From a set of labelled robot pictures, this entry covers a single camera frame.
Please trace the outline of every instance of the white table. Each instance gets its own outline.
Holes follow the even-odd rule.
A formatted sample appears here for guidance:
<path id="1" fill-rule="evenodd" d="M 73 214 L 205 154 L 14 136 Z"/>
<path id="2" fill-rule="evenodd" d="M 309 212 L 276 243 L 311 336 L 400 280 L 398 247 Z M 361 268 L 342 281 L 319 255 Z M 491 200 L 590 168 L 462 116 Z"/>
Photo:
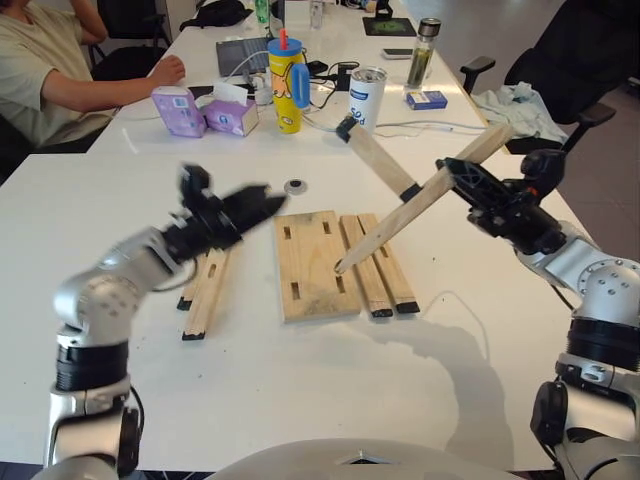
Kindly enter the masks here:
<path id="1" fill-rule="evenodd" d="M 419 181 L 468 138 L 431 136 L 400 163 Z M 330 134 L 320 136 L 331 148 Z M 382 217 L 399 201 L 349 150 L 303 159 L 236 155 L 31 156 L 0 189 L 0 460 L 41 461 L 54 380 L 52 296 L 114 243 L 176 211 L 178 165 L 214 173 L 215 191 L 247 181 L 309 183 L 284 213 L 333 209 Z M 496 154 L 499 177 L 519 161 Z M 557 193 L 545 201 L 577 225 Z M 263 448 L 323 437 L 428 445 L 500 468 L 548 465 L 529 432 L 538 386 L 553 378 L 569 314 L 511 248 L 465 221 L 450 193 L 392 245 L 422 313 L 284 325 L 272 222 L 232 258 L 219 318 L 180 340 L 179 291 L 151 295 L 135 319 L 129 370 L 147 410 L 140 467 L 217 470 Z"/>
<path id="2" fill-rule="evenodd" d="M 401 4 L 394 4 L 395 16 L 409 17 Z M 290 30 L 291 36 L 300 38 L 308 48 L 307 58 L 319 59 L 331 65 L 338 61 L 357 60 L 362 65 L 377 65 L 389 73 L 381 107 L 379 123 L 408 120 L 438 120 L 482 126 L 482 120 L 462 91 L 449 68 L 437 54 L 431 64 L 432 73 L 425 89 L 440 90 L 448 99 L 444 110 L 413 111 L 403 99 L 403 85 L 409 71 L 409 60 L 385 60 L 381 50 L 412 48 L 411 37 L 367 37 L 362 26 L 362 11 L 327 5 L 323 27 L 319 31 Z M 211 85 L 219 79 L 215 43 L 228 37 L 257 37 L 261 30 L 255 16 L 244 23 L 226 28 L 187 28 L 173 43 L 167 54 L 178 55 L 184 61 L 187 76 L 184 86 Z M 328 92 L 324 87 L 313 87 L 312 98 L 322 102 Z M 337 92 L 327 107 L 311 116 L 318 122 L 335 127 L 348 111 L 348 93 Z M 260 123 L 246 138 L 208 130 L 201 139 L 180 138 L 169 134 L 151 99 L 142 100 L 123 108 L 91 148 L 91 153 L 215 153 L 233 157 L 237 155 L 261 156 L 264 152 L 301 155 L 308 151 L 332 155 L 332 148 L 322 142 L 321 133 L 308 125 L 295 135 L 278 131 L 275 111 L 268 107 L 261 111 Z M 428 144 L 427 134 L 406 141 L 405 145 L 423 148 Z"/>

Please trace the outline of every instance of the white cloth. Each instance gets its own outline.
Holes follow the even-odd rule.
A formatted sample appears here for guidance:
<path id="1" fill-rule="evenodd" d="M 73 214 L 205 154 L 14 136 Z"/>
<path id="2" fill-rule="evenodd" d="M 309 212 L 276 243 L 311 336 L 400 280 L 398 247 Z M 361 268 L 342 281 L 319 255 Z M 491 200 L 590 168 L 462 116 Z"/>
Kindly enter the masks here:
<path id="1" fill-rule="evenodd" d="M 503 85 L 496 92 L 487 90 L 471 95 L 489 123 L 508 123 L 516 138 L 546 138 L 564 143 L 567 136 L 551 118 L 544 101 L 528 83 Z"/>

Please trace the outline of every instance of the blue box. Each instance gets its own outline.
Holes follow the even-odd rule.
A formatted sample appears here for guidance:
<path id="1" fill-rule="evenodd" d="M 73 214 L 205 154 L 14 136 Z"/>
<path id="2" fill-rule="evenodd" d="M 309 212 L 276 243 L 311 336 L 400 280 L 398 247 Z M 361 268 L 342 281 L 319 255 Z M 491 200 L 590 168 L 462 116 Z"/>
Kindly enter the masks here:
<path id="1" fill-rule="evenodd" d="M 406 97 L 412 110 L 433 110 L 447 106 L 447 99 L 442 92 L 433 90 L 429 92 L 409 92 Z"/>

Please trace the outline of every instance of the yellow cup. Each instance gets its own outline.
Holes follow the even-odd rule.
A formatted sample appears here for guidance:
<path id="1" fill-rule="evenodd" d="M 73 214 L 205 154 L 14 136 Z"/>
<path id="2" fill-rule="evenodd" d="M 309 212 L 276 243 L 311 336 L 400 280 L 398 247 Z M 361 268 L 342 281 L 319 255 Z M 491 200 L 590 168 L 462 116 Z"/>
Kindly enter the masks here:
<path id="1" fill-rule="evenodd" d="M 302 43 L 287 38 L 287 48 L 280 48 L 280 40 L 268 44 L 269 68 L 273 103 L 282 133 L 296 133 L 302 125 L 302 108 L 309 105 L 309 70 L 302 56 Z"/>

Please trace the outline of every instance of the black pouch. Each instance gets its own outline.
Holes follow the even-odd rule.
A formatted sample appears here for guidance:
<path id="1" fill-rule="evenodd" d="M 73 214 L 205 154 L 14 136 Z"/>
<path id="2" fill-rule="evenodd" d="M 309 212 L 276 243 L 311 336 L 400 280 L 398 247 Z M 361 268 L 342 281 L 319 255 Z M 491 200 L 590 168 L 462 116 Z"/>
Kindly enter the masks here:
<path id="1" fill-rule="evenodd" d="M 180 25 L 186 27 L 230 27 L 247 18 L 253 10 L 244 8 L 240 0 L 217 0 L 198 9 L 196 18 Z"/>

